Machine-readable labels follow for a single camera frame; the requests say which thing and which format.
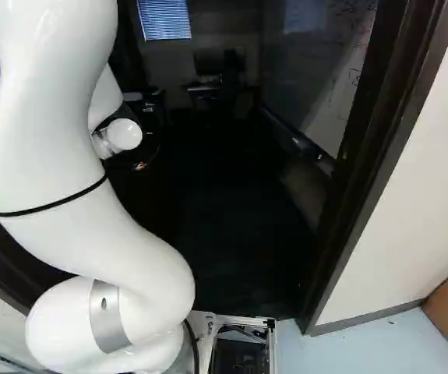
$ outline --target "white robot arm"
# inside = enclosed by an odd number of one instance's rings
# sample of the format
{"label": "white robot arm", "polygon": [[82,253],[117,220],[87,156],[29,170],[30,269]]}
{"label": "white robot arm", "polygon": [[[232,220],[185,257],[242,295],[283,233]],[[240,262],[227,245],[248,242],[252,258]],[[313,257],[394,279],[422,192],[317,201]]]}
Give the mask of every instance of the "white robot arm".
{"label": "white robot arm", "polygon": [[56,372],[163,372],[195,296],[188,264],[127,214],[90,138],[122,102],[107,67],[116,26],[115,0],[0,0],[0,222],[78,275],[26,321]]}

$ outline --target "light blue floor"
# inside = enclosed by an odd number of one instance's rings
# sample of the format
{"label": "light blue floor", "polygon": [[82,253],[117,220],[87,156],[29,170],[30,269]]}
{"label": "light blue floor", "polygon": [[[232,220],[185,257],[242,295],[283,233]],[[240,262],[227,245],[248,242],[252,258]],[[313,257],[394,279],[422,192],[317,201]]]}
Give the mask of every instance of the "light blue floor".
{"label": "light blue floor", "polygon": [[448,342],[421,309],[320,337],[281,321],[277,350],[278,374],[448,374]]}

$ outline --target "door frame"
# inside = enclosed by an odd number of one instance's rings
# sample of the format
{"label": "door frame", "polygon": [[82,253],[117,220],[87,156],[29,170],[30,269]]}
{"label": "door frame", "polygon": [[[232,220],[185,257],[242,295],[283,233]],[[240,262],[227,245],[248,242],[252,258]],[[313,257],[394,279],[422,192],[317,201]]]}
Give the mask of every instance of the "door frame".
{"label": "door frame", "polygon": [[414,128],[448,45],[448,0],[380,0],[297,323],[315,326]]}

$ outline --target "dark carpet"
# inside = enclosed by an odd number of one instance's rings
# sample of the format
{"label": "dark carpet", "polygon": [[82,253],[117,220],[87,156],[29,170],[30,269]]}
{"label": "dark carpet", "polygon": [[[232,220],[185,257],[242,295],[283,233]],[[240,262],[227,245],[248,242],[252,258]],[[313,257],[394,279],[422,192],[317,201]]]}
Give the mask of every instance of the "dark carpet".
{"label": "dark carpet", "polygon": [[262,125],[175,117],[148,168],[108,168],[131,215],[188,261],[195,309],[298,313],[313,237],[278,178],[284,155]]}

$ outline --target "black stripe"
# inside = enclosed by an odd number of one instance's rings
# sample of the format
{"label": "black stripe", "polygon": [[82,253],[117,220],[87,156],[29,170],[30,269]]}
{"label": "black stripe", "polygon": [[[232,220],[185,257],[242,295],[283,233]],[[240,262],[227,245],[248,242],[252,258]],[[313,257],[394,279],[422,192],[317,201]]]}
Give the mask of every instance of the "black stripe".
{"label": "black stripe", "polygon": [[97,187],[102,185],[106,181],[106,179],[108,179],[108,178],[106,177],[106,175],[104,175],[104,177],[99,179],[92,186],[87,187],[86,189],[84,189],[84,190],[82,190],[80,192],[77,192],[77,193],[75,193],[75,194],[73,194],[71,196],[65,197],[64,199],[60,199],[60,200],[54,201],[53,203],[37,206],[36,208],[30,208],[30,209],[25,209],[25,210],[18,210],[16,212],[0,213],[0,217],[25,216],[27,214],[38,213],[38,212],[41,212],[43,210],[55,208],[57,206],[69,203],[70,201],[78,199],[79,197],[82,197],[82,196],[86,195],[87,193],[94,191]]}

